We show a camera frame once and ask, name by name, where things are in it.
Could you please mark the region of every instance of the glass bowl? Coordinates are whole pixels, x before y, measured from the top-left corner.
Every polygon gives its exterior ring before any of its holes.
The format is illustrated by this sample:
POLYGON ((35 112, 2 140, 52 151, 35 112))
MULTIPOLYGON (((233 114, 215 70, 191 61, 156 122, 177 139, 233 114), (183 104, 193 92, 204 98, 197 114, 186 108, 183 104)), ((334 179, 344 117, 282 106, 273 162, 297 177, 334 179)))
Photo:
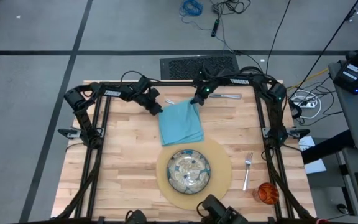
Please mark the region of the glass bowl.
POLYGON ((167 178, 170 185, 184 194, 202 191, 211 177, 208 160, 196 150, 182 150, 175 153, 167 164, 167 178))

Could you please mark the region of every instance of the gray floor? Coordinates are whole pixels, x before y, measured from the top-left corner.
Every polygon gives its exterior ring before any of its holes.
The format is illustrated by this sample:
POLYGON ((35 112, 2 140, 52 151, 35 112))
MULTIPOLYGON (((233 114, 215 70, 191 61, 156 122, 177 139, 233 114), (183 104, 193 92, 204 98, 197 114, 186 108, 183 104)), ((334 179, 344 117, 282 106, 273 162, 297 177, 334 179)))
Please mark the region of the gray floor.
MULTIPOLYGON (((204 13, 194 21, 209 28, 215 16, 209 10, 209 1, 201 2, 204 13)), ((0 50, 72 50, 86 3, 87 0, 0 0, 0 50)), ((180 3, 94 0, 80 50, 221 50, 223 44, 210 38, 209 32, 181 22, 180 3)), ((253 1, 245 13, 224 17, 229 46, 239 50, 270 50, 286 3, 287 0, 253 1)), ((322 50, 353 3, 354 0, 292 1, 274 50, 322 50)), ((358 49, 358 15, 343 26, 328 49, 358 49)), ((0 223, 19 220, 70 58, 70 53, 61 56, 6 54, 0 55, 0 223)), ((77 56, 68 87, 79 85, 83 80, 117 80, 128 70, 160 78, 159 59, 182 56, 77 56)), ((258 62, 264 59, 265 62, 260 63, 265 68, 266 55, 252 56, 258 62)), ((316 58, 271 56, 269 74, 284 80, 287 86, 296 84, 316 58)), ((323 56, 313 73, 339 59, 343 57, 323 56)), ((240 66, 254 65, 246 56, 238 56, 237 60, 240 66)), ((310 83, 325 77, 327 74, 310 83)), ((324 85, 333 89, 330 80, 324 85)), ((331 100, 330 96, 323 98, 323 109, 331 100)), ((330 112, 340 110, 336 99, 330 112)), ((57 128, 67 128, 72 121, 72 111, 63 103, 57 128)), ((313 136, 328 138, 347 126, 339 114, 310 129, 313 136)), ((67 140, 55 132, 30 220, 46 220, 50 216, 66 145, 67 140)), ((313 196, 317 208, 330 206, 322 190, 314 189, 313 196)), ((317 211, 323 218, 338 215, 335 211, 317 211)))

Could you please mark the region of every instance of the power strip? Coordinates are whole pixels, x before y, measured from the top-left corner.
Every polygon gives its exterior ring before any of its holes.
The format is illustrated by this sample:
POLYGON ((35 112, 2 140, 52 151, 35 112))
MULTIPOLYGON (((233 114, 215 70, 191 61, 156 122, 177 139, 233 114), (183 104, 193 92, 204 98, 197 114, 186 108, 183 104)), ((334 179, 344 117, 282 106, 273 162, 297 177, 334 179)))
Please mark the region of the power strip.
POLYGON ((308 102, 306 105, 301 105, 301 102, 293 102, 295 105, 299 106, 300 108, 315 108, 317 103, 308 102))

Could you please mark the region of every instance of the white paper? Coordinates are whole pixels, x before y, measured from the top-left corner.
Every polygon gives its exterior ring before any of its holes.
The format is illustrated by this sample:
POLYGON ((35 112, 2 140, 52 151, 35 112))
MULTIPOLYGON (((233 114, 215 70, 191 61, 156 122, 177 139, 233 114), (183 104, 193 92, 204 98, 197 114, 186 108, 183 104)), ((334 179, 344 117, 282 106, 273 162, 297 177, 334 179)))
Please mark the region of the white paper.
MULTIPOLYGON (((305 136, 299 140, 299 149, 304 151, 310 147, 315 146, 313 138, 311 136, 305 136)), ((313 174, 317 172, 327 171, 326 166, 323 163, 322 159, 311 162, 305 165, 306 174, 313 174)))

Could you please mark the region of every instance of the wooden tabletop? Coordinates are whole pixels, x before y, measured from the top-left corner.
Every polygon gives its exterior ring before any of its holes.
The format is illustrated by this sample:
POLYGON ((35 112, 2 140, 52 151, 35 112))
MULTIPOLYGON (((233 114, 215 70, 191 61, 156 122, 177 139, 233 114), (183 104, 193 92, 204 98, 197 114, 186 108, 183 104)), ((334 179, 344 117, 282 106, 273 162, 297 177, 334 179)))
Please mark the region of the wooden tabletop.
MULTIPOLYGON (((195 89, 190 86, 156 86, 160 92, 157 101, 168 105, 189 99, 195 89)), ((202 127, 206 136, 223 145, 232 162, 232 184, 221 200, 225 206, 231 206, 251 221, 266 221, 268 216, 275 217, 272 205, 256 202, 251 195, 254 188, 269 182, 266 162, 260 154, 264 150, 260 132, 259 118, 251 86, 219 87, 215 93, 241 94, 240 100, 227 98, 208 98, 200 107, 202 127), (244 158, 248 152, 254 152, 250 170, 249 189, 242 191, 245 176, 244 158)), ((264 116, 267 119, 265 104, 264 116)), ((101 105, 103 114, 104 102, 101 105)), ((94 106, 88 109, 93 117, 94 106)), ((293 126, 289 106, 284 115, 286 127, 293 126)), ((80 142, 70 141, 68 145, 80 142)), ((294 139, 288 139, 287 145, 298 147, 294 139)), ((119 98, 111 100, 106 139, 104 140, 101 170, 94 205, 93 218, 105 216, 107 220, 123 220, 128 210, 141 209, 148 220, 200 221, 196 211, 182 210, 170 204, 160 193, 155 178, 155 162, 162 150, 157 116, 152 116, 143 107, 134 102, 126 103, 119 98)), ((76 194, 83 169, 86 147, 77 145, 67 150, 62 174, 57 189, 52 217, 58 215, 76 194)), ((282 147, 282 156, 290 190, 311 215, 315 216, 308 179, 300 152, 282 147)), ((87 207, 85 197, 83 213, 87 207)), ((283 194, 280 192, 283 216, 287 216, 283 194)))

